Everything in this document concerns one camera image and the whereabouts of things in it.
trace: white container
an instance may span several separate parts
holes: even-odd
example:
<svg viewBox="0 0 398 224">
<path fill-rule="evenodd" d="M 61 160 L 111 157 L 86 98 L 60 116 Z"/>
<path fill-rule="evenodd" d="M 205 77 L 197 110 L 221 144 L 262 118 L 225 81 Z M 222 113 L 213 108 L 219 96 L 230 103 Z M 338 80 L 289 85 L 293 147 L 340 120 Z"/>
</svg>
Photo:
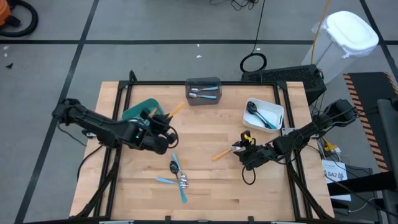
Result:
<svg viewBox="0 0 398 224">
<path fill-rule="evenodd" d="M 321 26 L 313 63 L 323 71 L 326 83 L 344 73 L 358 57 L 369 55 L 379 43 L 376 32 L 352 12 L 341 11 L 328 16 Z M 306 54 L 302 65 L 311 64 L 312 47 Z"/>
<path fill-rule="evenodd" d="M 264 126 L 264 123 L 253 114 L 248 112 L 246 108 L 248 102 L 251 101 L 257 106 L 257 111 L 271 124 L 273 124 L 276 129 L 269 129 Z M 268 103 L 262 100 L 257 100 L 255 98 L 249 98 L 246 102 L 246 107 L 243 114 L 243 125 L 258 129 L 260 131 L 265 131 L 268 133 L 273 133 L 282 127 L 282 122 L 284 120 L 285 109 L 283 106 L 276 105 L 273 103 Z"/>
</svg>

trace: blue handle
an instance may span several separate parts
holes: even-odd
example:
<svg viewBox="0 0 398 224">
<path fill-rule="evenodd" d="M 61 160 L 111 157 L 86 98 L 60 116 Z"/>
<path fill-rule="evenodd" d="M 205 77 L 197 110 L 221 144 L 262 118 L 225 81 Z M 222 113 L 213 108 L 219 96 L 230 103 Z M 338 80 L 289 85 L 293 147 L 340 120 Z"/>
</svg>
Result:
<svg viewBox="0 0 398 224">
<path fill-rule="evenodd" d="M 186 198 L 186 196 L 185 196 L 185 193 L 184 193 L 184 191 L 182 190 L 181 185 L 178 185 L 178 186 L 180 186 L 180 194 L 181 194 L 182 203 L 186 203 L 186 202 L 187 202 L 187 198 Z"/>
<path fill-rule="evenodd" d="M 166 184 L 176 184 L 176 182 L 174 182 L 172 180 L 167 180 L 165 178 L 160 178 L 160 177 L 157 177 L 156 181 L 163 182 L 163 183 L 166 183 Z"/>
<path fill-rule="evenodd" d="M 271 122 L 269 122 L 268 120 L 266 120 L 266 118 L 263 117 L 260 113 L 257 112 L 257 114 L 269 125 L 269 127 L 270 127 L 271 129 L 276 129 L 276 127 L 275 127 L 273 124 L 271 124 Z"/>
<path fill-rule="evenodd" d="M 200 91 L 209 91 L 209 90 L 218 90 L 218 86 L 204 88 L 204 89 L 201 89 Z"/>
<path fill-rule="evenodd" d="M 197 97 L 202 97 L 202 98 L 211 99 L 211 100 L 217 99 L 217 96 L 208 96 L 208 95 L 198 95 Z"/>
<path fill-rule="evenodd" d="M 181 170 L 180 163 L 178 162 L 177 155 L 173 152 L 173 160 L 177 164 L 178 168 Z"/>
</svg>

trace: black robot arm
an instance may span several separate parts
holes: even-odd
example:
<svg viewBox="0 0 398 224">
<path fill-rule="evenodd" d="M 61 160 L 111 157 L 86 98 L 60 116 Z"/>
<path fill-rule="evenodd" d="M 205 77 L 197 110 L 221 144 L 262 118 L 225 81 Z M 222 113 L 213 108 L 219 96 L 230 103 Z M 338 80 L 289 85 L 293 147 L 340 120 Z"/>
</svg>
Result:
<svg viewBox="0 0 398 224">
<path fill-rule="evenodd" d="M 171 118 L 167 115 L 149 116 L 148 110 L 141 113 L 142 119 L 115 121 L 94 111 L 88 110 L 76 99 L 65 99 L 57 105 L 52 116 L 59 123 L 75 123 L 96 134 L 98 141 L 108 147 L 126 144 L 131 149 L 154 151 L 164 154 L 177 138 L 177 133 L 169 134 Z"/>
<path fill-rule="evenodd" d="M 259 167 L 268 161 L 281 161 L 289 158 L 293 150 L 303 149 L 309 142 L 311 136 L 317 134 L 322 137 L 325 133 L 335 127 L 345 127 L 358 117 L 358 113 L 347 100 L 337 100 L 319 116 L 314 116 L 313 121 L 306 126 L 290 132 L 288 135 L 280 136 L 265 145 L 253 144 L 250 132 L 241 135 L 241 140 L 234 146 L 245 147 L 244 151 L 234 152 L 247 170 Z"/>
</svg>

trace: wooden table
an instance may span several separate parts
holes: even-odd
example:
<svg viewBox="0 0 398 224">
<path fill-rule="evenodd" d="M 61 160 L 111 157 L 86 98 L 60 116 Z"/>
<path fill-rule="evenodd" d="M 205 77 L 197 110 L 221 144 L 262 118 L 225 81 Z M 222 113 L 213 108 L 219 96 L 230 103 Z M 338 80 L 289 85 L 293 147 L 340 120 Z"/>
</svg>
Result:
<svg viewBox="0 0 398 224">
<path fill-rule="evenodd" d="M 302 83 L 288 83 L 290 105 L 296 127 L 311 122 L 307 99 Z M 111 117 L 117 92 L 117 82 L 103 82 L 96 112 Z M 189 106 L 185 104 L 171 122 L 180 136 L 180 144 L 160 156 L 150 151 L 123 147 L 118 182 L 113 202 L 112 219 L 115 220 L 294 220 L 289 182 L 285 166 L 268 162 L 256 168 L 254 185 L 242 181 L 242 164 L 238 156 L 228 154 L 213 162 L 211 157 L 229 148 L 239 140 L 239 135 L 249 129 L 258 144 L 277 137 L 279 132 L 268 134 L 242 125 L 244 107 L 248 98 L 275 103 L 271 86 L 223 86 L 223 96 L 218 105 Z M 155 98 L 167 112 L 185 99 L 185 87 L 166 85 L 134 85 L 130 107 L 148 98 Z M 282 105 L 283 95 L 280 91 Z M 317 146 L 311 140 L 309 145 Z M 96 139 L 88 140 L 85 156 L 98 147 Z M 176 185 L 156 182 L 156 177 L 175 179 L 169 171 L 172 152 L 176 152 L 185 171 L 189 188 L 185 189 L 188 202 L 182 203 Z M 330 196 L 317 152 L 309 147 L 302 153 L 307 187 L 323 209 L 333 216 Z M 89 201 L 100 179 L 104 149 L 88 159 L 81 169 L 70 215 L 77 214 Z M 248 181 L 252 172 L 246 172 Z M 297 189 L 301 203 L 300 213 L 305 216 L 302 194 Z M 101 214 L 108 193 L 104 194 Z"/>
</svg>

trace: white lid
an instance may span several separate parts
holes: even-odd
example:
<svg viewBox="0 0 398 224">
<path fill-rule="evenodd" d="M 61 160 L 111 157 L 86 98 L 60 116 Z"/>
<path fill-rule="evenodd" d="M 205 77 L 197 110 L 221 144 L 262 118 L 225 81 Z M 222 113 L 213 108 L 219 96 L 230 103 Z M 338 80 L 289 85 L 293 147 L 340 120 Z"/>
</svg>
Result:
<svg viewBox="0 0 398 224">
<path fill-rule="evenodd" d="M 350 52 L 373 49 L 379 43 L 376 32 L 352 12 L 341 11 L 328 16 L 324 25 L 334 41 Z"/>
</svg>

